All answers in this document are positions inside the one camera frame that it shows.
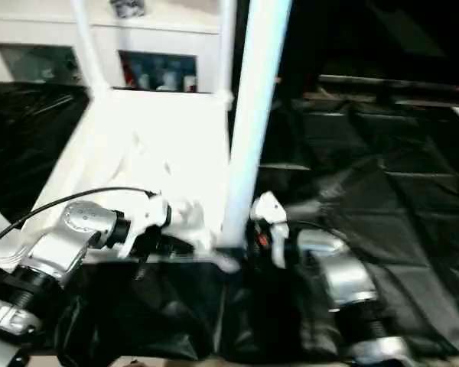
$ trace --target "black cable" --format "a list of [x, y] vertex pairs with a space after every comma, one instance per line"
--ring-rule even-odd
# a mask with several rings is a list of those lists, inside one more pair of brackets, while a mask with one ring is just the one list
[[151, 191], [147, 191], [147, 190], [143, 190], [143, 189], [139, 189], [139, 188], [136, 188], [136, 187], [101, 187], [99, 189], [93, 189], [93, 190], [87, 190], [87, 191], [82, 191], [80, 193], [74, 193], [73, 195], [69, 195], [69, 196], [66, 196], [66, 197], [63, 197], [61, 199], [58, 199], [58, 200], [55, 200], [55, 201], [52, 201], [48, 204], [45, 204], [43, 206], [40, 206], [38, 207], [37, 209], [34, 209], [32, 210], [31, 212], [29, 212], [28, 214], [26, 214], [25, 216], [23, 216], [22, 218], [20, 218], [17, 222], [14, 222], [12, 223], [10, 226], [8, 226], [7, 228], [5, 228], [3, 231], [0, 232], [0, 240], [3, 239], [10, 231], [12, 231], [14, 228], [17, 228], [19, 227], [21, 224], [23, 224], [26, 220], [28, 220], [29, 218], [35, 216], [36, 214], [38, 213], [41, 213], [45, 210], [48, 210], [50, 208], [52, 208], [53, 206], [56, 206], [56, 205], [59, 205], [59, 204], [62, 204], [62, 203], [65, 203], [69, 200], [73, 200], [73, 199], [76, 199], [78, 197], [82, 197], [82, 196], [87, 196], [87, 195], [91, 195], [93, 193], [102, 193], [104, 191], [120, 191], [120, 190], [124, 190], [124, 191], [138, 191], [140, 193], [145, 193], [148, 198], [149, 197], [152, 197], [154, 196], [155, 194], [152, 193]]

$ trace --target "white object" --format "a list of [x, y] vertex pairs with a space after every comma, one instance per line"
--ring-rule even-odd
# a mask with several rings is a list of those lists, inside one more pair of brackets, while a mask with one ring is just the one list
[[93, 43], [92, 35], [90, 34], [90, 25], [86, 14], [85, 3], [83, 0], [70, 0], [71, 6], [76, 17], [76, 29], [80, 36], [80, 47], [85, 55], [83, 63], [83, 74], [88, 80], [92, 95], [97, 97], [100, 93], [104, 93], [110, 85], [106, 82], [103, 76], [99, 56]]
[[[10, 222], [0, 213], [0, 232], [9, 225]], [[24, 236], [17, 229], [13, 229], [0, 240], [0, 268], [9, 272], [13, 271], [15, 265], [27, 251], [23, 244]]]
[[217, 78], [216, 92], [231, 110], [233, 94], [231, 93], [231, 76], [233, 75], [233, 48], [236, 26], [236, 0], [219, 0], [221, 14], [220, 31], [220, 71]]
[[[139, 141], [140, 148], [133, 148], [133, 139]], [[139, 149], [145, 149], [144, 155]], [[205, 226], [219, 233], [228, 151], [226, 109], [217, 98], [110, 90], [90, 103], [34, 207], [107, 184], [141, 186], [161, 190], [169, 199], [183, 197], [199, 203]], [[143, 197], [129, 194], [105, 193], [103, 197], [109, 198], [112, 208], [106, 201], [98, 202], [108, 209], [128, 212]], [[62, 210], [63, 206], [58, 206], [38, 214], [24, 224], [23, 231], [34, 233], [52, 226]]]
[[291, 0], [252, 0], [236, 108], [222, 247], [242, 246]]
[[272, 261], [278, 268], [285, 269], [284, 245], [285, 239], [289, 237], [287, 214], [273, 193], [267, 191], [255, 200], [250, 211], [250, 219], [264, 219], [271, 225]]

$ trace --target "shelf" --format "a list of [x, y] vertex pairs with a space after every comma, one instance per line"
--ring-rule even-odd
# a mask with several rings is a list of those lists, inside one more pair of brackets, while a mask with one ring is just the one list
[[[85, 0], [91, 25], [218, 34], [217, 0], [146, 0], [151, 11], [140, 18], [118, 19], [109, 0]], [[1, 21], [74, 23], [67, 0], [0, 1]]]

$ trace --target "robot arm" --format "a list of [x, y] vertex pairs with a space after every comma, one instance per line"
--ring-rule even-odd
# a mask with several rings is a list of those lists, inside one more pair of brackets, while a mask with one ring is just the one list
[[[164, 212], [150, 214], [158, 218], [153, 224], [163, 226], [171, 211], [168, 206], [159, 208]], [[0, 281], [0, 367], [28, 364], [20, 345], [32, 340], [50, 318], [87, 250], [122, 248], [130, 227], [123, 213], [95, 203], [78, 201], [65, 208], [56, 226]]]

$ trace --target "black plastic sheet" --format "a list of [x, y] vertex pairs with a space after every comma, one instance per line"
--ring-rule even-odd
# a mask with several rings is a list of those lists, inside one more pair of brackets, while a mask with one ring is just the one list
[[88, 104], [84, 88], [0, 83], [0, 212], [28, 213]]
[[[39, 113], [44, 117], [36, 121], [19, 102], [44, 95], [7, 88], [10, 94], [0, 92], [11, 97], [9, 107], [0, 100], [1, 141], [9, 134], [21, 137], [12, 128], [15, 121], [59, 139], [41, 145], [51, 149], [32, 149], [24, 157], [11, 153], [12, 143], [0, 145], [0, 174], [14, 179], [8, 189], [0, 181], [0, 203], [19, 203], [0, 209], [13, 219], [37, 196], [22, 191], [34, 168], [43, 167], [41, 159], [31, 162], [50, 158], [44, 165], [50, 170], [59, 154], [52, 152], [60, 151], [52, 148], [67, 139], [66, 130], [51, 124], [67, 121], [71, 131], [86, 97], [73, 89], [51, 91], [58, 99], [65, 93], [79, 99]], [[37, 141], [16, 144], [33, 148]], [[16, 163], [5, 160], [11, 156], [18, 156]], [[17, 167], [24, 176], [10, 175]], [[45, 180], [48, 174], [38, 176]], [[453, 111], [276, 102], [256, 195], [267, 190], [291, 220], [347, 237], [418, 357], [459, 355], [459, 117]], [[122, 355], [220, 356], [244, 363], [342, 358], [343, 341], [313, 269], [262, 272], [238, 257], [242, 270], [236, 274], [211, 264], [145, 265], [142, 277], [137, 264], [83, 266], [67, 288], [49, 340], [38, 347], [53, 346], [68, 366], [109, 365]]]

